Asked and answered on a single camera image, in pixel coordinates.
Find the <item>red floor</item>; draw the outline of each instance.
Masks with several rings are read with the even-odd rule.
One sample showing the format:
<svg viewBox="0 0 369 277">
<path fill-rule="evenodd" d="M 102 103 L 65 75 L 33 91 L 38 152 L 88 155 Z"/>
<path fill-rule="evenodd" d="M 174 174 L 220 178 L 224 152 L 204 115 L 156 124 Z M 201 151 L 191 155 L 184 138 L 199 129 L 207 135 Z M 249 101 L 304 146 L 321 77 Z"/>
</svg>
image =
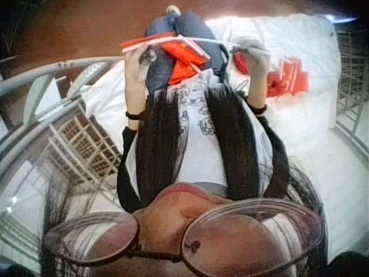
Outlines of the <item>red floor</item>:
<svg viewBox="0 0 369 277">
<path fill-rule="evenodd" d="M 149 22 L 177 5 L 203 19 L 221 16 L 282 16 L 317 14 L 334 6 L 303 0 L 57 0 L 29 23 L 14 47 L 20 55 L 11 75 L 66 59 L 119 55 L 119 44 L 142 36 Z"/>
</svg>

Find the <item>glasses lens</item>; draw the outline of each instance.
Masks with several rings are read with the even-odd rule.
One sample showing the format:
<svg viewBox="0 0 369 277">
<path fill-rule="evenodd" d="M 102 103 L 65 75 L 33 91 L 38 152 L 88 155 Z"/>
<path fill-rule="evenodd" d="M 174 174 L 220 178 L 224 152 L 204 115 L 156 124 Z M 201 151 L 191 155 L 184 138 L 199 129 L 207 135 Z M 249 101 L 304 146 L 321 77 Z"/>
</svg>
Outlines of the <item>glasses lens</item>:
<svg viewBox="0 0 369 277">
<path fill-rule="evenodd" d="M 136 219 L 121 212 L 97 212 L 51 229 L 45 245 L 76 264 L 94 263 L 127 249 L 138 230 Z"/>
<path fill-rule="evenodd" d="M 195 220 L 182 253 L 207 276 L 258 276 L 278 268 L 283 276 L 296 276 L 296 265 L 289 265 L 321 239 L 321 221 L 310 210 L 282 200 L 245 200 Z"/>
</svg>

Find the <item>eyeglasses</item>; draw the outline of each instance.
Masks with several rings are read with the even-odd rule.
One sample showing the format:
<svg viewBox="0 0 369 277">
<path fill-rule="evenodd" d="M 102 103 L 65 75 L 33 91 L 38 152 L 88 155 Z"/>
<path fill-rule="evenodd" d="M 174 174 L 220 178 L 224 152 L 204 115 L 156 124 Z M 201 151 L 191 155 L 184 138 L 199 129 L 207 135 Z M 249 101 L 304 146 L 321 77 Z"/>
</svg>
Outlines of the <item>eyeglasses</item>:
<svg viewBox="0 0 369 277">
<path fill-rule="evenodd" d="M 179 254 L 143 251 L 139 235 L 140 224 L 132 214 L 97 212 L 54 227 L 44 243 L 58 257 L 84 267 L 143 257 L 182 261 L 198 276 L 251 277 L 303 263 L 322 241 L 323 223 L 315 212 L 295 203 L 248 199 L 194 219 L 183 233 Z M 96 244 L 103 247 L 90 252 Z"/>
</svg>

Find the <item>jeans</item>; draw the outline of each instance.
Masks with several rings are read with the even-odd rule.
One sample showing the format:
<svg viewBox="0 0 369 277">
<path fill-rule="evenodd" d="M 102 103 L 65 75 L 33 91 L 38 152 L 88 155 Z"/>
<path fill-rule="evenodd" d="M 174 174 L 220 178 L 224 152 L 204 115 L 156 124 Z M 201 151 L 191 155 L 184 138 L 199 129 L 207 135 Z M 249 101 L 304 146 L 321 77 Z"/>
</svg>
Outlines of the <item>jeans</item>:
<svg viewBox="0 0 369 277">
<path fill-rule="evenodd" d="M 162 32 L 174 32 L 182 36 L 215 39 L 209 27 L 205 25 L 198 15 L 192 12 L 181 16 L 172 13 L 155 19 L 146 30 L 145 36 Z M 226 77 L 225 68 L 227 67 L 227 62 L 224 61 L 222 52 L 228 59 L 227 49 L 222 44 L 211 42 L 198 42 L 198 45 L 211 57 L 200 69 L 212 68 L 214 74 L 219 76 L 223 83 Z M 175 64 L 175 61 L 160 47 L 155 48 L 155 54 L 156 61 L 150 64 L 146 78 L 146 86 L 150 93 L 154 93 L 157 89 L 168 84 Z"/>
</svg>

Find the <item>bed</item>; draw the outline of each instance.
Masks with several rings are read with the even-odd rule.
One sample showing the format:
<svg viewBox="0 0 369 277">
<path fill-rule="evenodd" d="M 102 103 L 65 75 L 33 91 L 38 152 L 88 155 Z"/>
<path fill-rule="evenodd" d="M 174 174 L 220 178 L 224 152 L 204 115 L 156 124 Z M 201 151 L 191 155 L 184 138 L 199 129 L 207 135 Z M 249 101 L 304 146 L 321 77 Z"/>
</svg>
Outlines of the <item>bed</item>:
<svg viewBox="0 0 369 277">
<path fill-rule="evenodd" d="M 268 99 L 270 125 L 284 140 L 288 155 L 313 180 L 324 203 L 329 232 L 329 261 L 346 250 L 367 252 L 368 165 L 335 130 L 341 55 L 334 25 L 324 17 L 224 17 L 207 25 L 216 39 L 237 42 L 252 38 L 272 53 L 271 70 L 279 57 L 298 57 L 308 72 L 308 92 Z M 229 82 L 235 88 L 246 76 L 232 62 Z M 86 115 L 95 116 L 122 152 L 127 124 L 124 62 L 118 62 L 83 94 Z"/>
</svg>

